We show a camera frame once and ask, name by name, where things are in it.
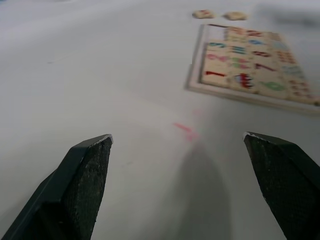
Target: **wooden tile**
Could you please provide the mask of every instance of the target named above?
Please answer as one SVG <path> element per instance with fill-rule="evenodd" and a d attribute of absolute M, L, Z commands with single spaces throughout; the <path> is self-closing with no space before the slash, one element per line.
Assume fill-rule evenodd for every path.
<path fill-rule="evenodd" d="M 197 19 L 213 19 L 215 17 L 214 13 L 210 10 L 197 10 L 192 15 Z"/>
<path fill-rule="evenodd" d="M 256 30 L 251 30 L 251 29 L 246 29 L 245 30 L 246 37 L 250 39 L 264 39 L 265 38 L 265 33 L 263 31 L 256 31 Z"/>
<path fill-rule="evenodd" d="M 247 40 L 247 45 L 251 52 L 260 51 L 260 52 L 269 52 L 270 44 L 265 38 L 250 38 Z"/>
<path fill-rule="evenodd" d="M 245 36 L 241 36 L 241 35 L 227 35 L 226 40 L 232 43 L 241 43 L 241 44 L 245 44 L 247 42 L 247 39 Z"/>
<path fill-rule="evenodd" d="M 295 57 L 289 51 L 274 50 L 273 53 L 279 65 L 297 64 Z"/>
<path fill-rule="evenodd" d="M 255 66 L 266 69 L 274 69 L 275 71 L 278 70 L 277 61 L 275 59 L 274 53 L 271 50 L 252 50 L 250 48 L 251 59 Z"/>
<path fill-rule="evenodd" d="M 204 84 L 210 84 L 218 87 L 228 87 L 227 73 L 223 71 L 211 71 L 205 69 L 202 73 L 201 82 Z"/>
<path fill-rule="evenodd" d="M 238 55 L 234 53 L 229 53 L 228 55 L 228 67 L 229 71 L 235 70 L 251 70 L 253 71 L 253 64 L 251 60 L 246 55 Z"/>
<path fill-rule="evenodd" d="M 215 52 L 226 52 L 227 43 L 223 40 L 211 39 L 209 40 L 206 49 Z"/>
<path fill-rule="evenodd" d="M 282 37 L 280 36 L 279 33 L 275 33 L 275 32 L 266 32 L 265 33 L 265 36 L 270 39 L 270 40 L 274 40 L 274 41 L 279 41 L 279 42 L 282 42 L 283 39 Z"/>
<path fill-rule="evenodd" d="M 227 41 L 227 51 L 237 56 L 249 56 L 249 49 L 245 43 Z"/>
<path fill-rule="evenodd" d="M 252 74 L 252 69 L 235 69 L 228 73 L 229 87 L 233 90 L 257 93 L 256 80 Z"/>
<path fill-rule="evenodd" d="M 228 56 L 225 52 L 207 50 L 201 81 L 219 87 L 228 87 Z"/>
<path fill-rule="evenodd" d="M 245 37 L 246 36 L 246 30 L 241 27 L 235 27 L 235 26 L 229 26 L 226 29 L 226 35 L 227 36 L 239 36 L 239 37 Z"/>
<path fill-rule="evenodd" d="M 219 71 L 220 69 L 227 68 L 228 59 L 229 56 L 226 52 L 207 50 L 204 56 L 204 65 L 212 71 Z"/>
<path fill-rule="evenodd" d="M 284 81 L 288 88 L 289 99 L 295 102 L 315 104 L 316 98 L 304 78 L 292 74 L 284 74 Z"/>
<path fill-rule="evenodd" d="M 240 11 L 229 11 L 224 17 L 230 21 L 247 20 L 248 15 Z"/>
<path fill-rule="evenodd" d="M 287 99 L 288 91 L 281 74 L 276 69 L 255 65 L 253 77 L 257 82 L 258 94 L 269 96 L 277 99 Z"/>
<path fill-rule="evenodd" d="M 279 63 L 278 69 L 285 80 L 291 80 L 292 78 L 298 79 L 299 81 L 306 82 L 306 78 L 301 68 L 298 65 Z"/>

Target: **blue number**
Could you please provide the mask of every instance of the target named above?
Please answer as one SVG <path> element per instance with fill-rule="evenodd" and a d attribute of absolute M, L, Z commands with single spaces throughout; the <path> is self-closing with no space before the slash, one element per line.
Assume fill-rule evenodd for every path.
<path fill-rule="evenodd" d="M 265 45 L 262 41 L 259 40 L 249 40 L 249 43 L 254 45 Z"/>

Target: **puzzle board frame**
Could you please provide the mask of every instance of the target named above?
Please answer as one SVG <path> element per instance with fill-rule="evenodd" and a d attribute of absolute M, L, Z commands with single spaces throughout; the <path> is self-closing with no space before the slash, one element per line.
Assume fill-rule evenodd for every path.
<path fill-rule="evenodd" d="M 210 27 L 221 27 L 226 30 L 229 26 L 216 24 L 203 24 L 199 30 L 199 36 L 192 58 L 192 65 L 188 76 L 187 88 L 205 94 L 211 94 L 222 98 L 228 98 L 237 101 L 244 101 L 263 106 L 276 107 L 294 112 L 320 115 L 320 107 L 307 103 L 296 102 L 287 99 L 278 99 L 270 96 L 259 95 L 244 91 L 233 90 L 201 82 L 204 55 L 210 39 Z"/>

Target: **white table surface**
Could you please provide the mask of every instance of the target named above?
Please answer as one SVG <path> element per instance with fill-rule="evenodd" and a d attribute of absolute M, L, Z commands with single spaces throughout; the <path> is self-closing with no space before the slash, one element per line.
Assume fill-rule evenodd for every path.
<path fill-rule="evenodd" d="M 242 135 L 286 139 L 319 163 L 319 118 L 184 89 L 208 22 L 192 11 L 244 11 L 248 21 L 210 22 L 277 29 L 257 16 L 258 3 L 0 3 L 0 236 L 70 147 L 112 134 L 92 240 L 285 240 Z M 308 61 L 318 53 L 294 52 L 315 83 L 317 64 Z"/>

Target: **wooden puzzle board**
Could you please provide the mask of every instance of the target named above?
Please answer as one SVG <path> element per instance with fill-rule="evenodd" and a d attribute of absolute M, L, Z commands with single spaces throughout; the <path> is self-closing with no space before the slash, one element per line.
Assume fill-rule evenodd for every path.
<path fill-rule="evenodd" d="M 319 98 L 309 88 L 284 38 L 274 32 L 202 25 L 188 87 L 235 100 L 320 113 Z"/>

